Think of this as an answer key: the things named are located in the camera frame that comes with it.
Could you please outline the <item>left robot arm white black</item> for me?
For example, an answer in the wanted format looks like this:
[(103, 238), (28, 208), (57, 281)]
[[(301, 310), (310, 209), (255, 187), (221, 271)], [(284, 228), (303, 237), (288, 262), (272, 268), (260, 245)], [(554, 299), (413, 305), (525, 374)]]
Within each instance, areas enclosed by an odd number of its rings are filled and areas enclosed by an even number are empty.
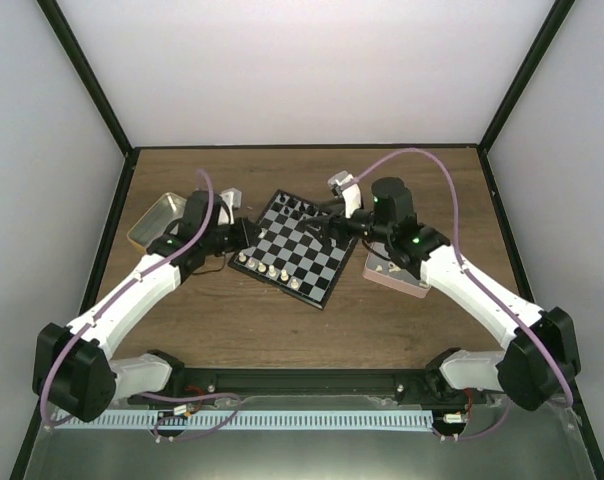
[(32, 388), (43, 419), (49, 405), (88, 422), (120, 399), (153, 393), (173, 404), (185, 395), (187, 381), (179, 373), (184, 365), (174, 357), (160, 351), (124, 360), (113, 355), (133, 327), (208, 257), (258, 241), (259, 226), (235, 216), (240, 205), (235, 188), (194, 191), (180, 217), (156, 225), (144, 255), (117, 287), (67, 325), (50, 323), (41, 330)]

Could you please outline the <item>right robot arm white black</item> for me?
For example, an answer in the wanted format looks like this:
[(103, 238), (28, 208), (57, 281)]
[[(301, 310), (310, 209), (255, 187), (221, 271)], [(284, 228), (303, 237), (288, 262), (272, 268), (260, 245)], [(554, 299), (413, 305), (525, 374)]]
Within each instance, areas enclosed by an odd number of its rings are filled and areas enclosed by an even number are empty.
[(323, 244), (357, 238), (382, 245), (391, 262), (453, 300), (498, 342), (489, 352), (452, 349), (426, 378), (440, 403), (462, 389), (501, 392), (534, 411), (547, 401), (571, 406), (571, 383), (581, 370), (573, 320), (559, 307), (545, 310), (503, 287), (463, 257), (459, 245), (419, 221), (411, 191), (397, 177), (371, 186), (373, 207), (362, 207), (355, 179), (332, 186), (344, 207), (301, 223)]

